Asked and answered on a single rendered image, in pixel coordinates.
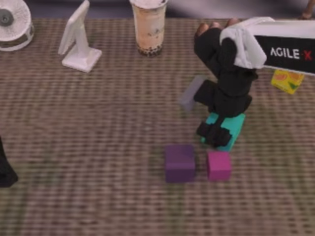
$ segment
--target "pink block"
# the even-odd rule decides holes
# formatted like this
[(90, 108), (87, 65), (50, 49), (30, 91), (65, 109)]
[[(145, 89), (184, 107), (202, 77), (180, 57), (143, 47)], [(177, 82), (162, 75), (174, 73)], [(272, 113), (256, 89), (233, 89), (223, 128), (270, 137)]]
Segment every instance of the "pink block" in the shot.
[(209, 151), (207, 154), (208, 179), (210, 181), (229, 180), (232, 172), (229, 152)]

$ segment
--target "stand base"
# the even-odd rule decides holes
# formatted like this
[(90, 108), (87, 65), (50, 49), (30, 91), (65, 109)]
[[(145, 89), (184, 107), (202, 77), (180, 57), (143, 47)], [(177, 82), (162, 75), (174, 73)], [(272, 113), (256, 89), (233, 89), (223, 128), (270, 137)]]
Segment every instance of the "stand base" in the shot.
[(67, 56), (65, 56), (63, 59), (63, 65), (72, 69), (89, 73), (101, 55), (101, 50), (90, 48), (89, 55), (86, 58), (81, 58), (78, 55), (77, 45), (74, 45)]
[[(213, 124), (216, 122), (218, 117), (219, 117), (218, 114), (211, 113), (208, 116), (206, 123), (207, 124)], [(237, 117), (233, 117), (233, 118), (225, 118), (221, 127), (229, 130), (230, 134), (232, 135), (232, 138), (230, 139), (230, 142), (226, 146), (218, 147), (217, 150), (219, 150), (219, 151), (231, 151), (232, 150), (235, 141), (237, 140), (239, 134), (241, 133), (244, 120), (245, 120), (245, 114), (240, 114)], [(202, 143), (205, 142), (204, 137), (201, 138), (201, 142)]]

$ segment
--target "white stand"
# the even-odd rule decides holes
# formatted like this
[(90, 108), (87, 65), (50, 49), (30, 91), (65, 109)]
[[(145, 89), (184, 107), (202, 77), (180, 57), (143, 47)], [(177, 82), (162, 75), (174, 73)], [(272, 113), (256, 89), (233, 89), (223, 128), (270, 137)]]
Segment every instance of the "white stand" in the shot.
[(62, 63), (64, 66), (89, 73), (102, 55), (102, 51), (89, 47), (84, 24), (76, 30), (75, 42)]

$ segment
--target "red x letter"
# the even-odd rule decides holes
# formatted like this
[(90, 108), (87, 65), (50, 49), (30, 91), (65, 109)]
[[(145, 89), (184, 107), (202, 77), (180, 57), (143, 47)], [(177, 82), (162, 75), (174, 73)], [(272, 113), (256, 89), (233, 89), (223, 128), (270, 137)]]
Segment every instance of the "red x letter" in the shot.
[(304, 58), (305, 60), (312, 60), (311, 51), (304, 50)]

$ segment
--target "magenta cube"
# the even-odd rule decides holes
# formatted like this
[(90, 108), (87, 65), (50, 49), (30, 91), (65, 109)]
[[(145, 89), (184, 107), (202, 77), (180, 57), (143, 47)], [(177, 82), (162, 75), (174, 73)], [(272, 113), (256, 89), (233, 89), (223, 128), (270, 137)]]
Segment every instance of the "magenta cube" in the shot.
[(192, 145), (165, 147), (165, 180), (169, 183), (191, 182), (195, 177), (195, 158)]
[(230, 154), (227, 151), (207, 152), (208, 180), (226, 181), (231, 177), (232, 165)]

